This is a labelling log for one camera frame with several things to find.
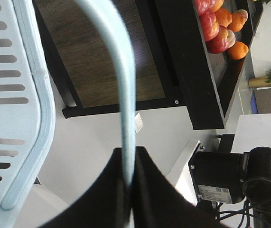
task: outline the apple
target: apple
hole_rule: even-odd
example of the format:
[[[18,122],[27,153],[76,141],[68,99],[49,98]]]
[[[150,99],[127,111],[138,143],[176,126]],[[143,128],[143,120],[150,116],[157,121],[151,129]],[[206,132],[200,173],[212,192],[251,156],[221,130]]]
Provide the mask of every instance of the apple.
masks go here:
[[[210,41],[219,33],[219,22],[216,20],[215,13],[207,10],[200,16],[200,23],[203,30],[205,41]]]
[[[196,0],[198,15],[203,15],[210,7],[211,0]]]
[[[206,42],[208,52],[218,54],[226,51],[229,47],[228,29],[220,25],[219,33],[215,38]]]
[[[235,33],[232,32],[230,29],[228,29],[228,41],[229,41],[228,48],[231,48],[235,44]]]
[[[241,14],[245,18],[245,21],[247,21],[247,19],[248,19],[248,12],[246,10],[239,9],[239,10],[236,11],[236,13]]]

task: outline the white wall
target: white wall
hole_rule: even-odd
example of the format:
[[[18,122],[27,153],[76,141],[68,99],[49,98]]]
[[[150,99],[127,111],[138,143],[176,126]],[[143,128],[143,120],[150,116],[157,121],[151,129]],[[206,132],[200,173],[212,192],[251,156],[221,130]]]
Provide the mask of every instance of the white wall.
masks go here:
[[[256,77],[265,76],[271,68],[271,3],[263,6],[264,12],[250,49]]]
[[[51,151],[39,173],[42,184],[72,203],[93,183],[112,151],[121,146],[119,114],[65,119],[63,102],[54,89],[56,130]],[[215,130],[192,130],[186,107],[140,111],[144,127],[137,145],[145,146],[167,174],[189,139],[199,139],[208,150],[218,144]]]

